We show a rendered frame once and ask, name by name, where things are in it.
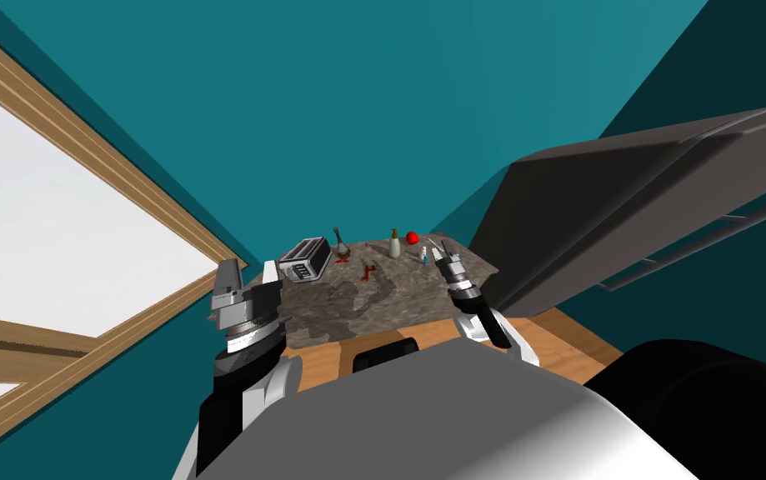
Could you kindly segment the wooden framed window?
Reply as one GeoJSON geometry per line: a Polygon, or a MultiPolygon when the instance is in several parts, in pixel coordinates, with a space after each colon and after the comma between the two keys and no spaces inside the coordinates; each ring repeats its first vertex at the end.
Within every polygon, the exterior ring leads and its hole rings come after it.
{"type": "Polygon", "coordinates": [[[192,306],[232,257],[0,47],[0,440],[192,306]]]}

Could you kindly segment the dark grey fridge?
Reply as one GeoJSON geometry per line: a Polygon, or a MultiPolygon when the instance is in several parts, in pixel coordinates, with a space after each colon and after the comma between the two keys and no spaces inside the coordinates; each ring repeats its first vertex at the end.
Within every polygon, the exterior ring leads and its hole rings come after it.
{"type": "Polygon", "coordinates": [[[504,174],[471,251],[488,304],[538,314],[766,194],[766,108],[552,147],[504,174]]]}

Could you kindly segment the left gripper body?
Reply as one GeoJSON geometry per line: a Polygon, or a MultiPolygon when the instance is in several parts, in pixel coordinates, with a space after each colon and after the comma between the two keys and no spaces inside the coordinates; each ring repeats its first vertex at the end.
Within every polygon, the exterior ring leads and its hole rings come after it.
{"type": "Polygon", "coordinates": [[[282,288],[283,281],[276,280],[213,296],[209,319],[216,323],[217,331],[239,328],[246,323],[271,322],[279,317],[282,288]]]}

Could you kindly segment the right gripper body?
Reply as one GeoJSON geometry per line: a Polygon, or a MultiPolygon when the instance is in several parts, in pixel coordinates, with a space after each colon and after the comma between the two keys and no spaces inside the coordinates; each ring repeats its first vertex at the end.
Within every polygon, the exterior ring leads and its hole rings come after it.
{"type": "Polygon", "coordinates": [[[434,252],[435,267],[438,268],[447,284],[458,284],[467,281],[467,272],[458,254],[442,255],[434,252]]]}

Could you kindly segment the wooden counter cabinet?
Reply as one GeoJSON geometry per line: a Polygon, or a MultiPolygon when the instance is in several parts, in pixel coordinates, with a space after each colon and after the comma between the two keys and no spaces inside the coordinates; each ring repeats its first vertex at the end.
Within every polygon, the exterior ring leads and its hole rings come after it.
{"type": "MultiPolygon", "coordinates": [[[[516,317],[510,322],[537,353],[540,366],[576,383],[585,383],[620,357],[621,352],[557,308],[534,317],[516,317]]],[[[329,342],[298,350],[288,349],[289,357],[303,361],[301,390],[333,381],[352,373],[353,357],[402,338],[415,338],[420,348],[457,337],[452,319],[429,322],[339,342],[329,342]]]]}

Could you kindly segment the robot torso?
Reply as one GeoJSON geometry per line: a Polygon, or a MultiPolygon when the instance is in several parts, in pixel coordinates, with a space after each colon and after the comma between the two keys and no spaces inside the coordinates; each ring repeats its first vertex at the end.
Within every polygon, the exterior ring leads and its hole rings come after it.
{"type": "Polygon", "coordinates": [[[697,480],[584,385],[467,338],[266,406],[197,480],[697,480]]]}

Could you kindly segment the silver toaster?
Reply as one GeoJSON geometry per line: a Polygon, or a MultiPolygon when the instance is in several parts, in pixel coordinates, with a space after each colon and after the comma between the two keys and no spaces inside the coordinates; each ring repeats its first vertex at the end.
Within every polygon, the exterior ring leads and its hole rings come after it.
{"type": "Polygon", "coordinates": [[[332,249],[325,237],[310,237],[300,241],[278,260],[282,274],[295,283],[319,280],[332,256],[332,249]]]}

